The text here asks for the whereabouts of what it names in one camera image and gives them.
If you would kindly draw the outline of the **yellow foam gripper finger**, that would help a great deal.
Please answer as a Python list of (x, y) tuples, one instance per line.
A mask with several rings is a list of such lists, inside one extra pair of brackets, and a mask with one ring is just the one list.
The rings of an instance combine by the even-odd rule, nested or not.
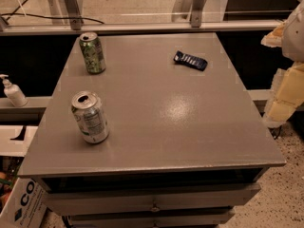
[(281, 48), (284, 28), (285, 22), (282, 22), (262, 38), (261, 44), (269, 48)]
[(287, 70), (279, 68), (273, 78), (270, 98), (263, 115), (268, 128), (278, 128), (304, 103), (304, 64), (294, 62)]

